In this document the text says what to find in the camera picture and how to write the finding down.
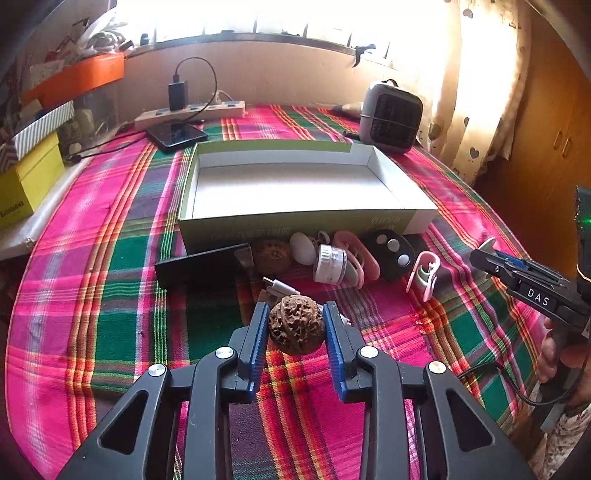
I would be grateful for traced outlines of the person's right hand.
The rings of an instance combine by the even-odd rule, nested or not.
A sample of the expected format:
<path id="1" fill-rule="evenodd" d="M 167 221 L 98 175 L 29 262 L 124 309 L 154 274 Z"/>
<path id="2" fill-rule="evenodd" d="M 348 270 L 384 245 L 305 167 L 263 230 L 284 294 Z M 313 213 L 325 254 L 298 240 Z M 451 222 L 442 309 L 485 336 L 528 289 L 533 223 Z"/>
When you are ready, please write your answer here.
<path id="1" fill-rule="evenodd" d="M 552 320 L 545 318 L 544 327 L 546 333 L 541 343 L 536 365 L 538 381 L 546 383 L 553 379 L 560 362 L 569 368 L 581 369 L 584 361 L 587 361 L 583 377 L 577 384 L 577 389 L 570 398 L 568 406 L 578 408 L 589 404 L 591 399 L 590 346 L 588 344 L 578 344 L 559 349 L 553 336 L 554 325 Z"/>

